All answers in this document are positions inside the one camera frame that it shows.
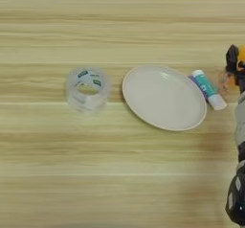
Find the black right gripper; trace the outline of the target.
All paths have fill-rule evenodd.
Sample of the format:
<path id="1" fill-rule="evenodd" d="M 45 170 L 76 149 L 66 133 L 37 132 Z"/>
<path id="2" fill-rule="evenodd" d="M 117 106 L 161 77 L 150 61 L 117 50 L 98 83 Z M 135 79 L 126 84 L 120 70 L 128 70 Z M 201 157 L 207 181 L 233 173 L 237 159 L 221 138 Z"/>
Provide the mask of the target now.
<path id="1" fill-rule="evenodd" d="M 235 75 L 235 84 L 239 87 L 240 93 L 245 91 L 245 62 L 238 63 L 238 48 L 231 45 L 226 53 L 226 72 Z"/>

